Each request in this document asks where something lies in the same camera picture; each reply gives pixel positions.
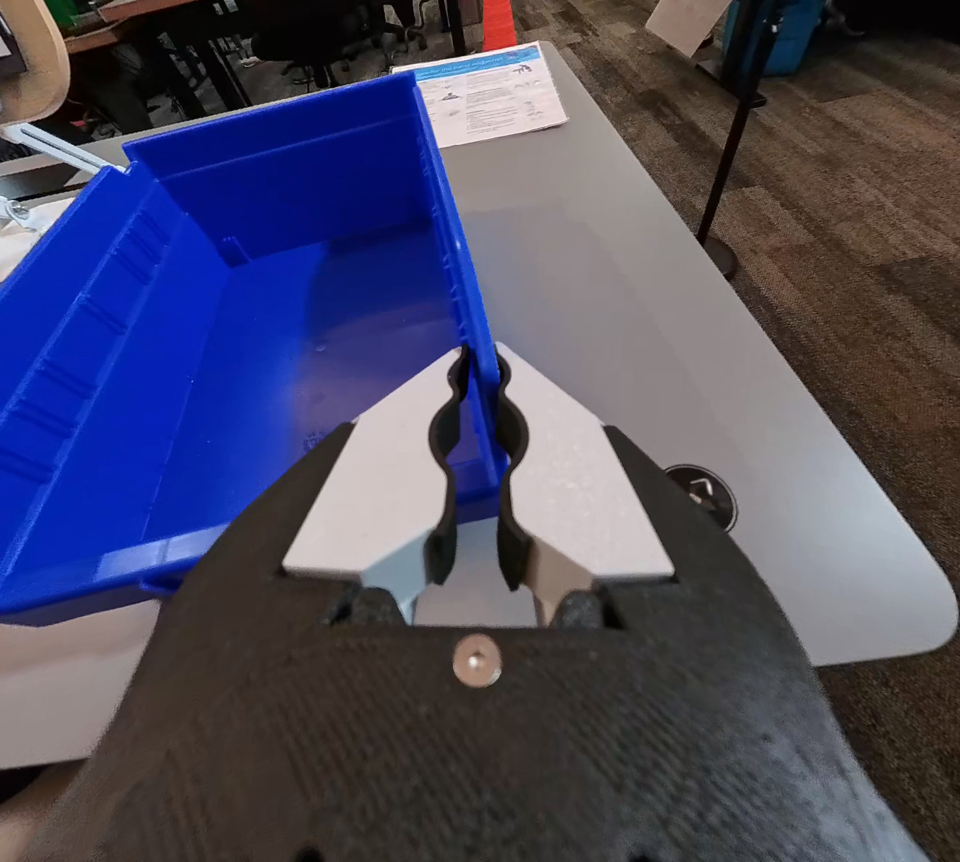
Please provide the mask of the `black office chair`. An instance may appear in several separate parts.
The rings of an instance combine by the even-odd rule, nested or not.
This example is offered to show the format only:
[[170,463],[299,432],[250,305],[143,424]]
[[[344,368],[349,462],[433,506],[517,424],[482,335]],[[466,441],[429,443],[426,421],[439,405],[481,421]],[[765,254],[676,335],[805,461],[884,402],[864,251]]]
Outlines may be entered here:
[[355,60],[366,45],[379,49],[387,66],[399,47],[427,49],[413,0],[245,0],[245,5],[252,54],[299,67],[316,88],[335,88],[334,65]]

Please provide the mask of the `grey desk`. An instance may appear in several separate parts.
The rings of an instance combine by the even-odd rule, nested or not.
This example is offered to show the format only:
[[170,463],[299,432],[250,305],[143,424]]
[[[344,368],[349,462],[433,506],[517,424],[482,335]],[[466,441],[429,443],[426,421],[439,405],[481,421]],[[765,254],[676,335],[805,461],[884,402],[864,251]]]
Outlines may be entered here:
[[[914,656],[954,636],[946,574],[858,456],[694,243],[614,127],[552,46],[544,50],[568,122],[440,152],[494,345],[492,443],[506,465],[495,515],[457,521],[442,584],[492,532],[509,460],[496,439],[503,343],[661,470],[719,475],[739,514],[732,539],[749,558],[814,666]],[[337,426],[266,488],[211,544],[172,594],[46,626],[2,623],[2,769],[89,757],[114,718],[162,601],[240,517],[278,501],[282,561],[344,447]]]

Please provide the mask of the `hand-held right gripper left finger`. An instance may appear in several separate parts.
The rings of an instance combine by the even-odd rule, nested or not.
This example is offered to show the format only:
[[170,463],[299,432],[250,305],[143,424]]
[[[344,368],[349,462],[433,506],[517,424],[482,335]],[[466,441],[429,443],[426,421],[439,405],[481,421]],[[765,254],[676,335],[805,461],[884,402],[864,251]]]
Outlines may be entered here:
[[348,426],[346,441],[282,560],[290,576],[388,592],[404,622],[457,551],[457,484],[471,351],[451,349]]

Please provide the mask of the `blue plastic bin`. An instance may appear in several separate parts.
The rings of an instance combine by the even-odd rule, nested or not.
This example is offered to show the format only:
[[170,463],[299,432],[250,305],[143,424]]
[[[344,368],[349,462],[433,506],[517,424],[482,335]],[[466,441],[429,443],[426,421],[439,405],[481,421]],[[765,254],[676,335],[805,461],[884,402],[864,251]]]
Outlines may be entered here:
[[172,594],[337,426],[463,344],[458,521],[496,514],[495,346],[412,71],[124,150],[2,283],[2,623]]

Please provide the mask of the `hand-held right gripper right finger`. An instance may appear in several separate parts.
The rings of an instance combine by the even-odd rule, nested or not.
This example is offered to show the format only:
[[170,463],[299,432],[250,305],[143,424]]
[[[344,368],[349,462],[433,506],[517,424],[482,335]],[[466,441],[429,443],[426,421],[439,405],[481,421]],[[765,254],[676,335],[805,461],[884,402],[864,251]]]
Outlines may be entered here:
[[496,344],[497,556],[511,591],[527,589],[549,626],[573,592],[662,583],[676,570],[603,421],[510,349]]

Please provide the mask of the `blue white paper leaflet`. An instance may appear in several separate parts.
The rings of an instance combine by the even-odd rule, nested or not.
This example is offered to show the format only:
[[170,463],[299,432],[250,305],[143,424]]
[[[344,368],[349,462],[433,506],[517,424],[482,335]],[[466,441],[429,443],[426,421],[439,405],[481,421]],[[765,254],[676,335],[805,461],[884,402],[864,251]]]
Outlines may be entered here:
[[389,73],[414,76],[440,149],[523,136],[569,122],[539,41],[393,66]]

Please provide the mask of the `black round desk grommet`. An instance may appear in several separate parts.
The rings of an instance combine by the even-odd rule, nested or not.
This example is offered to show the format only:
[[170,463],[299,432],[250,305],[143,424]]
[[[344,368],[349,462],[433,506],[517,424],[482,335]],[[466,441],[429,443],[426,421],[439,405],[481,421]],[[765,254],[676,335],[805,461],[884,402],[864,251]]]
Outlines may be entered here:
[[695,464],[670,465],[664,472],[724,532],[732,531],[738,521],[738,501],[719,475]]

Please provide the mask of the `black stand pole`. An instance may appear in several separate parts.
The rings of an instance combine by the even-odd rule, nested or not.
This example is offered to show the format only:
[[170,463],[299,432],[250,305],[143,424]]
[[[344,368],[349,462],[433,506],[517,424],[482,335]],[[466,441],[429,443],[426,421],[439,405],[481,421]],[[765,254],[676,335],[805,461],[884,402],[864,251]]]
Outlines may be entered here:
[[714,76],[719,86],[736,97],[737,107],[706,199],[702,219],[695,233],[697,242],[727,281],[732,281],[738,272],[738,256],[727,243],[712,234],[712,226],[735,164],[748,117],[757,106],[761,76],[751,75],[745,68],[745,62],[764,0],[737,1],[738,11],[722,65],[704,69],[707,74]]

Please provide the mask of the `instruction sheet on stand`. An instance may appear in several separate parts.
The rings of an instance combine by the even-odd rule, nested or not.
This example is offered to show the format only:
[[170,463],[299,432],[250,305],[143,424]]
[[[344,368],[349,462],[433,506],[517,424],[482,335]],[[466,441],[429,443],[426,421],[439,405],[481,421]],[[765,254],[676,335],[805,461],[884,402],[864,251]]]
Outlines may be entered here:
[[2,56],[1,126],[33,123],[55,113],[70,86],[64,40],[43,0],[1,0],[3,49],[14,42],[22,65]]

